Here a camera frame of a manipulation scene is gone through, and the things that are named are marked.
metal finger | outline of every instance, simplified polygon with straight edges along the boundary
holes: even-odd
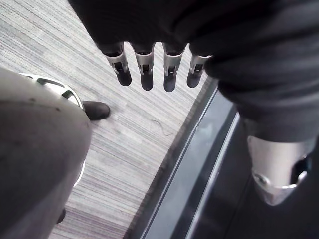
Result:
[[[198,85],[204,71],[204,64],[211,57],[212,56],[192,56],[187,76],[187,85],[190,88],[195,88]]]
[[[154,45],[153,44],[132,44],[136,60],[141,74],[141,85],[146,91],[153,88],[153,65],[154,65]]]
[[[97,44],[99,49],[108,59],[110,65],[116,73],[116,76],[122,86],[128,86],[132,82],[129,71],[128,61],[124,51],[124,43],[101,45]]]
[[[164,48],[164,89],[172,92],[176,85],[176,75],[185,49],[183,46],[172,46],[163,43]]]

black cloth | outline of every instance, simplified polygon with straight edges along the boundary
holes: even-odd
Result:
[[[249,134],[293,142],[319,133],[319,1],[69,0],[98,45],[190,43]]]

person's foot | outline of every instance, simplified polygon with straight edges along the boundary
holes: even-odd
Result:
[[[90,120],[103,120],[110,115],[110,107],[98,101],[83,101],[86,115]]]

gray carpet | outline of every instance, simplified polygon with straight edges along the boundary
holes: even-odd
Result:
[[[83,179],[50,239],[121,239],[203,86],[203,80],[195,89],[186,86],[189,51],[176,90],[166,93],[157,43],[155,84],[146,92],[129,44],[133,82],[122,87],[66,0],[3,0],[0,30],[1,67],[55,78],[83,100],[105,102],[112,110],[109,119],[94,123]]]

silver metal joint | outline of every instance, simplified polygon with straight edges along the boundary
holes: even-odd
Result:
[[[212,56],[192,56],[190,61],[189,72],[194,74],[202,74],[205,62]]]
[[[128,72],[129,66],[124,48],[122,48],[122,52],[118,56],[105,55],[105,57],[106,59],[108,59],[110,65],[117,74],[119,73],[119,70],[122,70],[123,72]]]
[[[165,76],[174,75],[176,76],[179,69],[180,61],[183,52],[179,55],[168,55],[164,48],[164,73]]]
[[[138,62],[138,67],[141,75],[144,75],[145,73],[151,75],[153,72],[154,65],[154,51],[152,50],[151,53],[146,55],[142,55],[135,52],[135,56]]]
[[[306,178],[306,158],[315,142],[279,143],[248,137],[252,176],[258,194],[267,204],[282,203]]]

